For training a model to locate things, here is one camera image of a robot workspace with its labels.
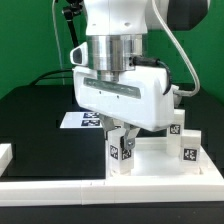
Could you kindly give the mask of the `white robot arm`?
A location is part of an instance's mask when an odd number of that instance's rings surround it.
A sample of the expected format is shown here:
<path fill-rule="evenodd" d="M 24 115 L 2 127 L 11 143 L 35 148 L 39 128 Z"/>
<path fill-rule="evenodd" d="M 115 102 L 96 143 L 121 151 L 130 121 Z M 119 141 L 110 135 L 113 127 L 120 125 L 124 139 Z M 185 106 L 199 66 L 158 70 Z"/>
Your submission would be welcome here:
<path fill-rule="evenodd" d="M 163 130 L 174 107 L 200 89 L 198 75 L 175 30 L 190 30 L 207 15 L 210 0 L 84 0 L 87 40 L 70 53 L 78 104 L 100 114 L 108 142 L 135 147 L 141 128 Z M 194 88 L 172 84 L 169 67 L 144 55 L 150 30 L 162 29 L 179 51 Z"/>

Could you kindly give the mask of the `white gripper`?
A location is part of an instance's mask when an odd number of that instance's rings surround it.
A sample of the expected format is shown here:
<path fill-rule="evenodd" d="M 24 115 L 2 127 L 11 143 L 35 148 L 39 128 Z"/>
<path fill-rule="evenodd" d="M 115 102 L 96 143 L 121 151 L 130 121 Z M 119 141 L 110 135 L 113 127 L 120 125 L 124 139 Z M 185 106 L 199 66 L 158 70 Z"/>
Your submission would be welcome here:
<path fill-rule="evenodd" d="M 166 92 L 167 73 L 163 68 L 136 66 L 134 71 L 121 72 L 119 81 L 113 83 L 98 80 L 95 70 L 77 66 L 73 77 L 77 103 L 103 114 L 100 121 L 105 132 L 115 129 L 112 118 L 125 122 L 126 150 L 135 147 L 140 128 L 159 131 L 173 122 L 173 91 Z"/>

